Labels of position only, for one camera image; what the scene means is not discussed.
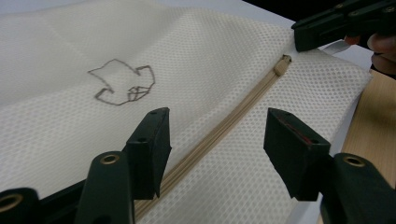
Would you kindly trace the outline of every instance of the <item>beige zipper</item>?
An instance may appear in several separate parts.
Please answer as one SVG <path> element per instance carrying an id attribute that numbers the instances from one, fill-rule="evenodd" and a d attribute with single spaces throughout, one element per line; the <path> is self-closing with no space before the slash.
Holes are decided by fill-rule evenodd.
<path id="1" fill-rule="evenodd" d="M 291 62 L 291 57 L 284 55 L 247 95 L 247 97 L 218 124 L 186 157 L 184 157 L 172 170 L 164 177 L 161 184 L 161 198 L 166 196 L 173 187 L 179 183 L 184 176 L 204 157 L 238 122 L 246 113 L 259 102 L 264 94 L 276 83 L 276 81 L 286 73 Z M 136 220 L 139 220 L 151 209 L 160 199 L 152 201 L 135 201 L 134 211 Z"/>

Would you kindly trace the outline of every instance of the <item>white fabric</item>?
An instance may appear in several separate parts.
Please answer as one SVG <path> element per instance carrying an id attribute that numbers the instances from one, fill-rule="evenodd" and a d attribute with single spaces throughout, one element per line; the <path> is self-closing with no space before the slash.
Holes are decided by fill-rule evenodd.
<path id="1" fill-rule="evenodd" d="M 31 187 L 41 197 L 84 179 L 96 155 L 121 150 L 163 106 L 172 168 L 292 43 L 290 30 L 270 24 L 129 0 L 8 15 L 0 29 L 0 190 Z M 136 72 L 145 65 L 155 75 L 149 94 L 103 102 L 149 87 L 149 69 Z M 115 93 L 96 100 L 106 84 Z"/>
<path id="2" fill-rule="evenodd" d="M 127 0 L 6 15 L 0 31 L 0 190 L 30 187 L 41 198 L 85 178 L 96 155 L 122 149 L 163 106 L 169 170 L 292 44 L 291 30 L 274 25 Z M 287 109 L 332 140 L 368 79 L 320 52 L 298 56 L 141 222 L 284 223 L 294 202 L 262 149 L 266 108 Z"/>
<path id="3" fill-rule="evenodd" d="M 139 223 L 286 223 L 297 202 L 262 148 L 268 107 L 293 113 L 332 141 L 369 79 L 359 67 L 321 51 L 301 53 L 286 75 Z"/>

